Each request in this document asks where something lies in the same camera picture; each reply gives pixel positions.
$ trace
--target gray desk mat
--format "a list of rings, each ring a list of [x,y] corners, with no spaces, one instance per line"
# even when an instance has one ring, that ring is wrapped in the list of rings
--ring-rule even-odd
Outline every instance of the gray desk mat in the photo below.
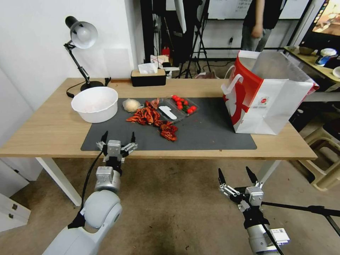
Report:
[[[150,98],[139,98],[142,103]],[[125,121],[133,114],[123,109],[118,100],[117,114],[102,123],[93,123],[81,147],[82,151],[98,151],[96,142],[108,130],[108,140],[120,140],[122,144],[130,142],[135,132],[138,150],[241,150],[256,149],[250,134],[236,134],[228,116],[227,108],[220,97],[190,98],[199,106],[199,110],[184,120],[175,123],[177,141],[171,142],[160,136],[157,127],[140,125]]]

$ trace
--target black box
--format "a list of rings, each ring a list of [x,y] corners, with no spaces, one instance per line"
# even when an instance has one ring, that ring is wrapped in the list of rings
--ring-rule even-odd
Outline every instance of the black box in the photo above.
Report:
[[[139,70],[132,70],[131,81],[133,87],[164,86],[166,75],[164,69],[157,69],[156,74],[141,74]]]

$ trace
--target person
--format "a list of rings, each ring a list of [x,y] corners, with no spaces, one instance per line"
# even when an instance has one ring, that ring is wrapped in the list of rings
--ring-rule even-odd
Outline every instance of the person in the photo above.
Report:
[[[243,22],[241,50],[262,51],[287,0],[253,0]]]

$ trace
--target black shirt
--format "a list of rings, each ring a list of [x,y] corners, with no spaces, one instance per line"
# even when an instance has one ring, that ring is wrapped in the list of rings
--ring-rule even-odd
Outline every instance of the black shirt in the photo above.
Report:
[[[273,29],[275,27],[286,1],[287,0],[265,0],[265,9],[263,11],[264,29]],[[255,8],[256,0],[253,0],[244,19],[244,26],[250,28],[255,26]]]

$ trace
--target gray pants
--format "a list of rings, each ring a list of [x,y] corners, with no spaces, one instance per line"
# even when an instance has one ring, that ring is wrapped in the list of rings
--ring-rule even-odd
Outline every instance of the gray pants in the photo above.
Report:
[[[252,29],[253,28],[243,26],[241,50],[262,51],[266,45],[266,42],[272,30],[263,29],[262,36],[260,38],[253,38],[251,36]]]

